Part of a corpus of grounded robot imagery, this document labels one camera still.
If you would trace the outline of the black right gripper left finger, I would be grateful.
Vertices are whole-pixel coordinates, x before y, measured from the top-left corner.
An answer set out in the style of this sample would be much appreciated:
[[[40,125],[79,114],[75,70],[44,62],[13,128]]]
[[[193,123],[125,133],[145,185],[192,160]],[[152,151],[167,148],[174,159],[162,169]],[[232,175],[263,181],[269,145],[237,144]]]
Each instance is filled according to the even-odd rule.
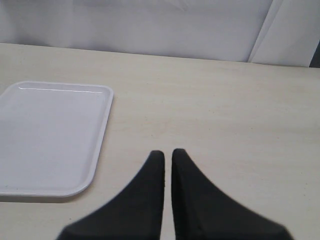
[[[158,240],[165,195],[165,156],[150,152],[131,182],[112,200],[67,225],[59,240]]]

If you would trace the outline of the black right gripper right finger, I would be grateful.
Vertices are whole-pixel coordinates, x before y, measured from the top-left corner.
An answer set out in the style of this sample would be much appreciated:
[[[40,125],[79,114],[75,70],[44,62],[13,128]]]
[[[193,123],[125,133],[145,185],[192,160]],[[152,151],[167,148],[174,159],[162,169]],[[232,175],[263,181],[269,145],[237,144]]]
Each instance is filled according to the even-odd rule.
[[[188,153],[171,160],[171,204],[177,240],[291,240],[281,224],[233,200],[216,187]]]

